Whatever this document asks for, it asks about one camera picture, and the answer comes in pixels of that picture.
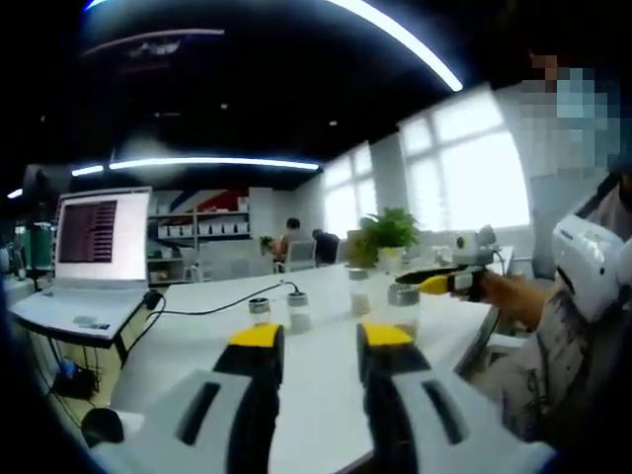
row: yellow handle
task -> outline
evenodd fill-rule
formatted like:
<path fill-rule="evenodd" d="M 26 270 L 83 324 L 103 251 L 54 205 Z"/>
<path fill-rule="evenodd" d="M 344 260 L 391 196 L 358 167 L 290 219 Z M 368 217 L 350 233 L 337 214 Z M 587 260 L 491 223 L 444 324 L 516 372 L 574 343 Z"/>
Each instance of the yellow handle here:
<path fill-rule="evenodd" d="M 423 281 L 417 289 L 421 293 L 426 294 L 446 294 L 448 293 L 447 279 L 448 276 L 445 275 L 431 276 L 427 280 Z"/>

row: patterned shirt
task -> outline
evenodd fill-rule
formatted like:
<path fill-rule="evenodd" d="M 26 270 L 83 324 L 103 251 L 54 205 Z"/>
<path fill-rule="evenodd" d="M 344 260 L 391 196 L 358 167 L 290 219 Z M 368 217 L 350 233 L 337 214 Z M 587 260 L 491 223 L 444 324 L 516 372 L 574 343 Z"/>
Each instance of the patterned shirt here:
<path fill-rule="evenodd" d="M 627 241 L 632 212 L 615 188 L 589 220 Z M 612 367 L 623 318 L 589 325 L 565 288 L 544 304 L 537 330 L 524 346 L 499 359 L 484 374 L 480 388 L 502 411 L 505 426 L 524 440 L 546 440 L 559 447 L 571 433 L 596 389 Z"/>

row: laptop keyboard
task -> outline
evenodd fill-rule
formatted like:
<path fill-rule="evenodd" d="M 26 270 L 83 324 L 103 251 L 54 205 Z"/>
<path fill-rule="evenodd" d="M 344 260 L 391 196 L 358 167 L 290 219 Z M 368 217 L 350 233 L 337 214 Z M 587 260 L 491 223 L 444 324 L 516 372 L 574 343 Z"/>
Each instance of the laptop keyboard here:
<path fill-rule="evenodd" d="M 50 288 L 48 291 L 43 291 L 42 295 L 67 304 L 107 308 L 138 305 L 142 302 L 145 291 L 138 289 Z"/>

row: office chair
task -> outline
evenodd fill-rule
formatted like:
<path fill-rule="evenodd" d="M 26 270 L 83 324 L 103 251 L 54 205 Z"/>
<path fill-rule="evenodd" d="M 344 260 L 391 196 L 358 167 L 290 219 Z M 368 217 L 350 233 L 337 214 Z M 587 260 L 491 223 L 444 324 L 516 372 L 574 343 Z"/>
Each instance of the office chair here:
<path fill-rule="evenodd" d="M 198 269 L 198 251 L 196 249 L 183 247 L 180 249 L 180 254 L 182 255 L 183 263 L 182 279 L 187 282 L 200 282 L 201 278 Z"/>
<path fill-rule="evenodd" d="M 316 268 L 316 241 L 290 242 L 285 262 L 276 262 L 279 273 L 297 272 Z"/>

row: bright window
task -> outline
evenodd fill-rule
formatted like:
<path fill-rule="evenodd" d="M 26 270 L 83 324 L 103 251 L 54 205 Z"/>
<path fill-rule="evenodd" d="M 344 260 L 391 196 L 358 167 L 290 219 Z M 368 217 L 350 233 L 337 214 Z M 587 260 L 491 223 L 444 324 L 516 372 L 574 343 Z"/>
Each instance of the bright window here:
<path fill-rule="evenodd" d="M 514 140 L 489 89 L 401 125 L 411 211 L 431 231 L 529 223 Z"/>
<path fill-rule="evenodd" d="M 368 143 L 327 165 L 324 175 L 325 230 L 346 238 L 363 216 L 377 212 Z"/>
<path fill-rule="evenodd" d="M 508 131 L 454 145 L 440 156 L 450 230 L 529 223 L 520 160 Z"/>

